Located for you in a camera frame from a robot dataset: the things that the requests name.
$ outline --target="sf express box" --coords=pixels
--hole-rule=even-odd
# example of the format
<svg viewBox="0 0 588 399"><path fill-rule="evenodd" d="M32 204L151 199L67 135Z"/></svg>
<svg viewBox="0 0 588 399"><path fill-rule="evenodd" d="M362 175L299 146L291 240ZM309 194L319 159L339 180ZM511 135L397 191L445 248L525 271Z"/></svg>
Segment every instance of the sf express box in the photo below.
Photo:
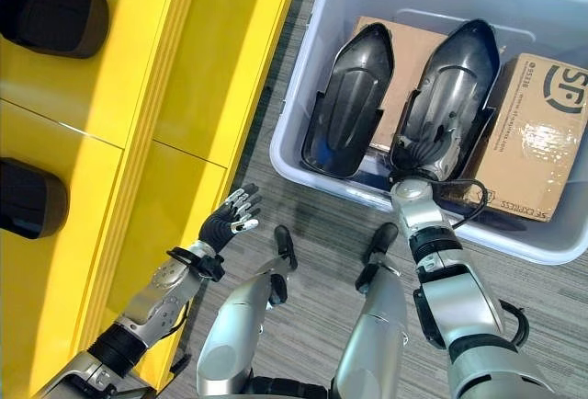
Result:
<svg viewBox="0 0 588 399"><path fill-rule="evenodd" d="M548 222L566 184L586 126L588 70L521 54L506 64L488 104L498 109L464 177L490 191L489 206ZM470 187L464 200L478 203Z"/></svg>

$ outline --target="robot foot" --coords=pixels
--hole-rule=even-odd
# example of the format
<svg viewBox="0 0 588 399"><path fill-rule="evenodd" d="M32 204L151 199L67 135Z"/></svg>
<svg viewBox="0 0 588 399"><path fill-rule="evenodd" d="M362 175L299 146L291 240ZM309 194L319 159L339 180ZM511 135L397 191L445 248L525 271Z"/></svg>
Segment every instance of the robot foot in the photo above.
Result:
<svg viewBox="0 0 588 399"><path fill-rule="evenodd" d="M294 245L288 228L280 224L274 230L274 237L276 238L277 254L289 263L290 270L296 270L298 260L294 253Z"/></svg>
<svg viewBox="0 0 588 399"><path fill-rule="evenodd" d="M367 265L372 254L380 253L386 255L388 247L394 243L397 236L398 227L396 227L396 224L392 222L385 222L382 224L374 233L374 236L372 236L371 243L361 257L362 263Z"/></svg>

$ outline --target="black cable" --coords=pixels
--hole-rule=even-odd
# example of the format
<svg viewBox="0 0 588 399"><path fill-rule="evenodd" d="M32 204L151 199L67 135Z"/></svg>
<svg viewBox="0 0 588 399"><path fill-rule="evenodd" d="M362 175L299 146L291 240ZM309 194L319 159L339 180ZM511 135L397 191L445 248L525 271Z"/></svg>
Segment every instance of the black cable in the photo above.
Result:
<svg viewBox="0 0 588 399"><path fill-rule="evenodd" d="M519 309L514 307L511 303L505 300L498 300L500 301L501 307L514 316L518 321L518 328L516 329L516 333L511 339L511 342L515 344L517 347L522 347L526 340L529 338L529 321L526 319L525 313L523 309Z"/></svg>
<svg viewBox="0 0 588 399"><path fill-rule="evenodd" d="M426 181L427 183L430 183L432 185L437 185L437 186L474 185L474 186L477 186L478 188L480 188L481 199L478 202L478 205L470 213L467 213L466 215L464 215L462 220L451 225L451 227L454 230L459 228L459 226L463 226L466 222L468 222L472 218L477 217L480 214L480 212L482 212L486 208L486 205L488 204L488 189L484 186L484 184L481 181L479 181L475 178L455 178L453 180L438 181L438 180L433 180L432 178L429 178L429 177L423 177L423 176L417 175L417 176L404 176L404 177L398 177L398 178L395 177L394 181L399 181L399 180L404 180L404 179L409 179L409 178L415 179L415 180L423 180L423 181Z"/></svg>
<svg viewBox="0 0 588 399"><path fill-rule="evenodd" d="M167 332L165 335L163 335L160 339L164 339L165 337L173 335L175 332L177 332L179 330L179 328L182 326L182 324L186 321L187 314L188 314L189 310L190 310L190 301L186 301L186 308L184 309L184 315L182 316L182 320L180 321L180 323L178 325L174 325L172 328L170 328L169 332Z"/></svg>

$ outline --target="black object on shelf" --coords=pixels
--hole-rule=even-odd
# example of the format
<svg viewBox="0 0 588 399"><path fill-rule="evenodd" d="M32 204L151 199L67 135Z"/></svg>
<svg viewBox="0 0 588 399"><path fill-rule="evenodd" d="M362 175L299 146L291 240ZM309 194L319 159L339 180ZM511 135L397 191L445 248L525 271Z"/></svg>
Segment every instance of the black object on shelf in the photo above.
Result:
<svg viewBox="0 0 588 399"><path fill-rule="evenodd" d="M0 159L0 228L28 239L55 234L65 222L67 190L59 178L13 158Z"/></svg>
<svg viewBox="0 0 588 399"><path fill-rule="evenodd" d="M307 166L333 177L357 171L382 117L393 69L390 33L381 23L363 28L339 51L302 146Z"/></svg>
<svg viewBox="0 0 588 399"><path fill-rule="evenodd" d="M492 28L471 20L433 52L404 107L390 149L392 176L458 177L494 109L486 106L500 69Z"/></svg>
<svg viewBox="0 0 588 399"><path fill-rule="evenodd" d="M107 32L107 0L0 0L0 33L36 52L84 59Z"/></svg>

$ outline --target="gray carpet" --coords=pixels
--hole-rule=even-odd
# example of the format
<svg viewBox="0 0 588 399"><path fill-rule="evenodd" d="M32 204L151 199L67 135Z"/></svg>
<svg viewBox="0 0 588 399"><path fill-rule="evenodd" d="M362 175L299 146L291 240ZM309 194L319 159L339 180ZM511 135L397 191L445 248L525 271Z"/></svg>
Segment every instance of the gray carpet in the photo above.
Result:
<svg viewBox="0 0 588 399"><path fill-rule="evenodd" d="M383 215L288 182L268 157L312 1L292 2L235 180L237 184L253 181L262 189L261 225L226 248L227 274L221 283L208 286L183 335L182 347L193 359L162 398L196 395L196 361L217 309L232 288L272 255L272 232L279 223L293 233L300 266L288 285L288 303L267 315L255 373L327 386L361 310L362 297L353 289L362 268L359 259L374 230L385 221ZM532 326L526 352L557 392L569 398L588 397L588 256L564 266L542 267L473 244L466 247L496 294L525 306ZM389 254L402 272L411 336L398 397L448 398L447 355L423 339L412 299L418 284L403 239ZM507 325L513 333L514 322Z"/></svg>

